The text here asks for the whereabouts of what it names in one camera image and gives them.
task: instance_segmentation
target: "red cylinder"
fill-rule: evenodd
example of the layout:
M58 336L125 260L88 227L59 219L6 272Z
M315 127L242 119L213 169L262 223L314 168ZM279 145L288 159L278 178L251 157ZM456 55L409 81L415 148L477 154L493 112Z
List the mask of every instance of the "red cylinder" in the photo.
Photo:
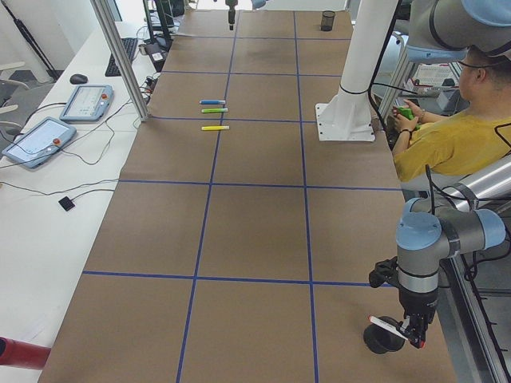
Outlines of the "red cylinder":
M22 369L42 369L51 349L41 345L0 338L0 365Z

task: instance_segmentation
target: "yellow t-shirt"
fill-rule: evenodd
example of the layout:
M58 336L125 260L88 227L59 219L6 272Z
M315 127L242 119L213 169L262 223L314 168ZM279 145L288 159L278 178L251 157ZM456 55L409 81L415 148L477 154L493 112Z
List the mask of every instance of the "yellow t-shirt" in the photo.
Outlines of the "yellow t-shirt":
M495 133L495 127L511 123L511 117L487 121L466 112L424 124L413 132L407 150L394 157L398 177L407 182L431 170L447 176L472 174L502 158L511 148ZM498 132L511 142L511 126Z

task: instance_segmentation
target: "black cup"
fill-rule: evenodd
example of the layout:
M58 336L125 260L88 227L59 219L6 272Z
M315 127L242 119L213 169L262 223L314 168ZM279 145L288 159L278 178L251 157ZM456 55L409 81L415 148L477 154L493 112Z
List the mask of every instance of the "black cup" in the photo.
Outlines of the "black cup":
M327 32L334 26L335 12L333 10L324 10L321 17L321 30Z

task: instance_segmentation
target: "tablet device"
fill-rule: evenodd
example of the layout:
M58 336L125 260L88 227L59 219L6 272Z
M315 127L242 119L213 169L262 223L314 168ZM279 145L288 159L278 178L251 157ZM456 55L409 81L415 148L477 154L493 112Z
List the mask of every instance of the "tablet device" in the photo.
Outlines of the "tablet device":
M98 121L108 110L112 97L110 85L78 85L59 118L75 124Z
M2 154L26 168L36 168L66 145L76 132L75 127L47 117L2 150Z

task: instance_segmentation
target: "blue marker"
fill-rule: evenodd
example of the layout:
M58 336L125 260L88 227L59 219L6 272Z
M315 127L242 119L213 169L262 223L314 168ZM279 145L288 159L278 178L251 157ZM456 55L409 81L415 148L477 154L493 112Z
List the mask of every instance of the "blue marker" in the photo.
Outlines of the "blue marker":
M225 105L225 100L200 100L202 105Z

